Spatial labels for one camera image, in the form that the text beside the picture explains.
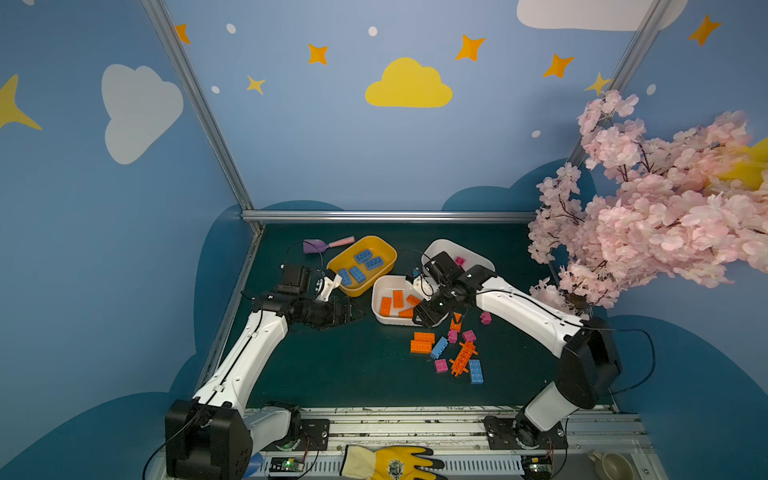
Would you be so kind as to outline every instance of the yellow bin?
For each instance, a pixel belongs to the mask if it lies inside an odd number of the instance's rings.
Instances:
[[[382,260],[384,260],[384,265],[368,271],[365,265],[355,261],[355,255],[362,252],[363,250],[371,250],[371,253],[373,253],[373,258],[382,257]],[[349,296],[361,296],[366,290],[373,286],[373,284],[380,276],[386,275],[392,271],[392,268],[395,266],[395,260],[397,260],[397,250],[392,248],[392,245],[376,237],[375,235],[368,235],[367,237],[363,237],[360,240],[357,240],[355,243],[350,245],[349,248],[336,255],[331,261],[328,262],[328,268],[334,272],[338,272],[342,268],[346,268],[346,270],[349,271],[349,269],[353,266],[358,267],[360,271],[365,274],[366,281],[363,283],[357,283],[355,277],[350,274],[349,278],[352,279],[352,285],[349,287],[341,285],[339,288]]]

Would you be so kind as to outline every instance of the work glove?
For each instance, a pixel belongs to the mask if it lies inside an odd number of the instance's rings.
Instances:
[[[433,453],[423,447],[386,447],[371,452],[365,447],[347,445],[341,475],[363,480],[448,480],[420,468],[445,468],[442,460],[420,456]]]

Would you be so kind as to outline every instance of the cup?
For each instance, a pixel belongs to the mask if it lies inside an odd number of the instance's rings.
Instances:
[[[602,480],[634,480],[632,465],[622,455],[591,450],[587,457],[594,462],[594,470]]]

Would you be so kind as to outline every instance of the mug handle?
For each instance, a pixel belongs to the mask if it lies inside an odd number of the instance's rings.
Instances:
[[[593,461],[593,462],[599,462],[603,459],[603,454],[598,452],[597,450],[590,450],[587,454],[587,457]]]

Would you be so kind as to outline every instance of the blue toy brick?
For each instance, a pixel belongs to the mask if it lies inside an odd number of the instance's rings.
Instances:
[[[339,270],[339,275],[341,276],[341,284],[344,286],[352,286],[352,278],[349,276],[349,272],[346,271],[346,268],[342,268]]]
[[[382,260],[382,257],[372,258],[371,260],[368,260],[365,262],[365,266],[368,269],[368,271],[375,270],[380,266],[382,266],[383,264],[384,264],[384,260]]]
[[[373,258],[373,253],[371,253],[371,250],[363,250],[362,252],[355,255],[355,261],[357,263],[365,262],[366,260],[371,260]]]
[[[355,280],[357,280],[357,283],[363,283],[366,281],[366,275],[360,271],[359,268],[356,266],[353,266],[349,269],[349,273],[352,274],[352,276],[355,277]]]
[[[480,360],[469,360],[469,378],[472,385],[482,384],[482,369],[480,368]]]
[[[442,355],[442,351],[448,346],[448,340],[444,336],[440,337],[440,340],[435,344],[435,348],[432,349],[432,353],[429,354],[433,359],[437,360]]]

